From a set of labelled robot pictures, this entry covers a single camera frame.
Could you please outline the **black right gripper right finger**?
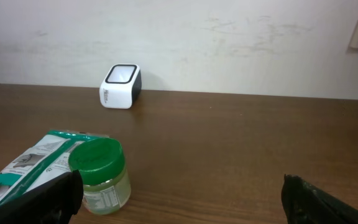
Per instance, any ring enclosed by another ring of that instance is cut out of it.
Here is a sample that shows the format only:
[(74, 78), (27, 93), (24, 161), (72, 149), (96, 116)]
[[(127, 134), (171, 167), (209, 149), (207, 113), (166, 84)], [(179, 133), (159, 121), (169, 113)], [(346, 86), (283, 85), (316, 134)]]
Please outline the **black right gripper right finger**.
[(358, 224), (358, 210), (297, 175), (284, 175), (281, 200), (288, 224)]

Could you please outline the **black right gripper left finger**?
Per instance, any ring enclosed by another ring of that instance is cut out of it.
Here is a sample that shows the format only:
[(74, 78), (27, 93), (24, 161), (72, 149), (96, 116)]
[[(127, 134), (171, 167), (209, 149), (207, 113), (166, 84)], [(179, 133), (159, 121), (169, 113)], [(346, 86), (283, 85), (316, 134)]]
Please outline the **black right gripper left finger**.
[(82, 199), (80, 172), (66, 172), (1, 205), (0, 224), (69, 223)]

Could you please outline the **green 3M sponge package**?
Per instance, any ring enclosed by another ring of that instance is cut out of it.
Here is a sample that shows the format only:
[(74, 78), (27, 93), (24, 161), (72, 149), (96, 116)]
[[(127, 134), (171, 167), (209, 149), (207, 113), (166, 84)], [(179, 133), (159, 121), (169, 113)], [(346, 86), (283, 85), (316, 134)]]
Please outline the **green 3M sponge package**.
[(68, 172), (70, 153), (80, 144), (100, 137), (90, 133), (49, 131), (0, 171), (0, 205)]

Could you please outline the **green lid glass jar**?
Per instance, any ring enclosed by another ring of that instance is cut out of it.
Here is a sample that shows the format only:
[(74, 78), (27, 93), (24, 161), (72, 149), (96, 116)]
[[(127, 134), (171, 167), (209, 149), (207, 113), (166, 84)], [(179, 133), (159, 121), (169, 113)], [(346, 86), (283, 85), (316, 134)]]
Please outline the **green lid glass jar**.
[(70, 153), (68, 165), (80, 172), (83, 205), (91, 213), (114, 213), (128, 202), (132, 189), (119, 141), (97, 138), (84, 142)]

